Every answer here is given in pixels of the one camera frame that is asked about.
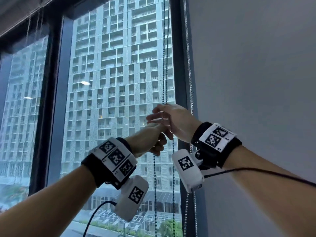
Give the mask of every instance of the person's left arm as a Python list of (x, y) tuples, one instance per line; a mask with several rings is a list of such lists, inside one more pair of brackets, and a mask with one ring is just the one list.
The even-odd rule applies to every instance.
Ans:
[[(160, 155), (172, 134), (162, 125), (149, 124), (133, 136), (125, 138), (134, 156), (150, 151)], [(53, 185), (0, 214), (1, 236), (60, 236), (97, 186), (92, 173), (81, 165)]]

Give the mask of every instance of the gray wall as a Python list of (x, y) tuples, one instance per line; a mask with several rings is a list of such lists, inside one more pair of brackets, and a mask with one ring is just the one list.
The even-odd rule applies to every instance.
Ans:
[[(189, 12), (199, 119), (316, 182), (316, 0), (189, 0)], [(209, 236), (282, 236), (229, 175), (204, 186)]]

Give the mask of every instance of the black cable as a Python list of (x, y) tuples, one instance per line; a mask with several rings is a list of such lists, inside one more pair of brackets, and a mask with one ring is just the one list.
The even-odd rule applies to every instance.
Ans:
[(85, 231), (84, 231), (84, 233), (83, 233), (83, 237), (86, 237), (86, 234), (87, 234), (89, 225), (91, 224), (91, 221), (92, 221), (93, 216), (95, 215), (95, 213), (96, 213), (104, 204), (106, 204), (106, 203), (110, 203), (110, 204), (116, 206), (116, 203), (115, 203), (114, 201), (111, 201), (111, 200), (107, 200), (107, 201), (103, 202), (102, 204), (100, 204), (100, 205), (95, 209), (95, 211), (93, 212), (91, 218), (89, 219), (89, 222), (88, 222), (88, 224), (87, 224), (87, 227), (86, 227), (86, 229), (85, 229)]
[(295, 180), (295, 181), (298, 181), (298, 182), (301, 182), (301, 183), (308, 184), (308, 185), (311, 185), (313, 187), (316, 187), (315, 183), (310, 182), (310, 181), (305, 180), (305, 179), (297, 178), (297, 177), (290, 176), (290, 175), (281, 174), (281, 173), (270, 171), (270, 170), (263, 170), (263, 169), (250, 168), (250, 167), (236, 168), (236, 169), (221, 171), (221, 172), (218, 172), (218, 173), (215, 173), (215, 174), (204, 175), (204, 178), (208, 178), (208, 177), (212, 177), (212, 176), (216, 176), (216, 175), (221, 175), (221, 174), (225, 174), (225, 173), (230, 173), (230, 172), (233, 172), (233, 171), (241, 171), (241, 170), (250, 170), (250, 171), (257, 171), (257, 172), (266, 173), (266, 174), (270, 174), (270, 175), (276, 175), (276, 176), (279, 176), (279, 177), (282, 177), (282, 178)]

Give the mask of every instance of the high-rise building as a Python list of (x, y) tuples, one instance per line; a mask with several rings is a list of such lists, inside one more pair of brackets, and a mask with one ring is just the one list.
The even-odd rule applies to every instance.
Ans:
[[(163, 101), (163, 93), (164, 101), (175, 102), (168, 0), (165, 16), (163, 7), (163, 0), (111, 0), (74, 21), (61, 176), (77, 168), (88, 151), (105, 139), (127, 137), (145, 127), (146, 116)], [(174, 146), (169, 141), (161, 155), (155, 157), (158, 227), (172, 219), (173, 147), (176, 151), (176, 138)], [(151, 153), (143, 155), (133, 173), (148, 181), (149, 191), (131, 225), (134, 223), (148, 234), (155, 229), (153, 159)], [(174, 188), (175, 218), (180, 222), (177, 172)], [(95, 209), (118, 194), (104, 184), (84, 209)], [(109, 208), (105, 205), (97, 216), (113, 224), (119, 218)]]
[(28, 193), (47, 39), (12, 55), (0, 130), (0, 207), (5, 209)]

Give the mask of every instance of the hand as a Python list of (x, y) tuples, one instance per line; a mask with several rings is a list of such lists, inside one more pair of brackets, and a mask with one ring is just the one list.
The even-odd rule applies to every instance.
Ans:
[(160, 151), (163, 151), (164, 145), (167, 144), (167, 139), (173, 139), (172, 133), (167, 127), (150, 123), (142, 130), (136, 132), (134, 135), (126, 137), (125, 140), (132, 148), (133, 155), (138, 158), (146, 152), (151, 152), (159, 156)]
[(180, 105), (158, 104), (153, 114), (146, 117), (148, 123), (159, 123), (168, 128), (180, 140), (191, 142), (196, 129), (202, 124), (191, 113)]

